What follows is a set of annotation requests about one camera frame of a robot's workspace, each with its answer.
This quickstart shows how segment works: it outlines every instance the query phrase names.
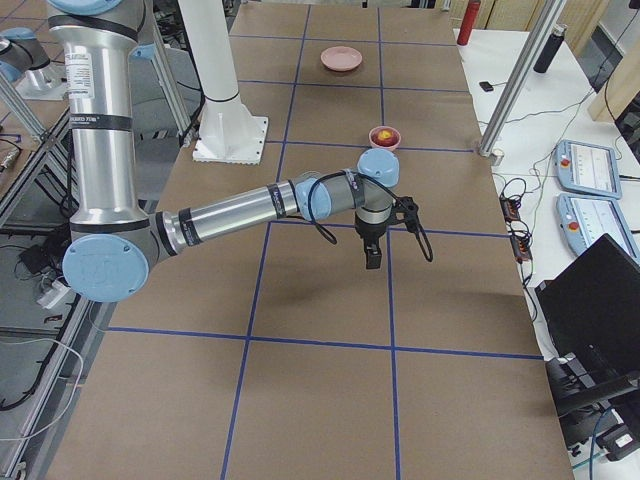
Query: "red cylinder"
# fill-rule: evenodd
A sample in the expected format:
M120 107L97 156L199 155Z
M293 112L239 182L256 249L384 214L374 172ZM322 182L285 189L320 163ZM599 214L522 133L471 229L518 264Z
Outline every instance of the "red cylinder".
M462 25L460 25L460 33L458 34L458 45L466 45L469 43L473 24L476 22L478 12L480 11L480 0L469 0L467 11L464 12Z

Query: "blue cable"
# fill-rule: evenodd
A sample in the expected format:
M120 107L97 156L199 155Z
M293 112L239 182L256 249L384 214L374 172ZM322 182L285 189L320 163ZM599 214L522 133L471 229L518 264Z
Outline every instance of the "blue cable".
M596 437L598 436L598 427L600 426L600 422L602 422L602 419L606 417L607 413L611 412L612 409L613 407L610 406L604 412L602 412L602 415L600 415L600 418L593 427L593 435L591 435L591 451L589 453L589 480L593 480L593 458L596 448Z

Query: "black cylinder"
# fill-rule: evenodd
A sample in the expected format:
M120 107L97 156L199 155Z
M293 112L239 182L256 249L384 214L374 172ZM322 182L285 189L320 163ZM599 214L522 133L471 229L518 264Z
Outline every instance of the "black cylinder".
M533 70L538 73L546 73L549 69L549 65L553 61L553 57L558 53L558 49L564 41L564 32L566 32L567 26L558 24L553 27L553 32L549 35L547 43L542 49L542 53L538 57L536 64L533 66Z

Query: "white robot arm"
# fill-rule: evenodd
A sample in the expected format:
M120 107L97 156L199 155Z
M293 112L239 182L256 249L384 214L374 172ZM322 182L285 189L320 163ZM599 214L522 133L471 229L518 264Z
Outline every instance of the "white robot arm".
M150 218L138 207L134 185L128 59L152 32L152 6L147 0L48 3L50 30L65 51L80 194L63 271L78 293L101 302L122 300L142 287L153 266L187 246L297 212L315 223L356 209L367 268L379 268L378 239L390 224L405 223L426 240L417 206L391 190L398 160L381 149L365 152L355 171L307 174ZM424 246L423 252L429 259Z

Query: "blue joint cap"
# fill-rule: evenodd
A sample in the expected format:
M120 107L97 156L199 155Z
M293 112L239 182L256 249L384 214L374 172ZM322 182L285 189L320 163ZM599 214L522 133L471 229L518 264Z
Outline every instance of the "blue joint cap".
M49 4L71 15L99 15L116 8L122 0L48 0Z
M7 40L35 40L36 34L26 27L9 28L0 32Z
M315 178L307 178L304 182L296 185L296 200L300 207L300 213L302 213L302 216L308 221L311 221L311 215L309 215L309 192L311 191L311 187L317 182L318 180ZM313 189L311 210L316 220L322 220L331 214L331 196L329 195L327 187L322 183L319 183Z
M0 62L0 74L11 83L15 82L22 76L20 70L6 62Z
M156 54L156 46L153 43L149 45L139 45L131 52L131 58L151 60Z
M142 288L149 276L149 263L129 240L95 234L69 246L62 271L69 286L89 300L119 302Z
M389 150L370 148L360 155L358 172L376 179L387 188L393 188L400 180L400 162Z

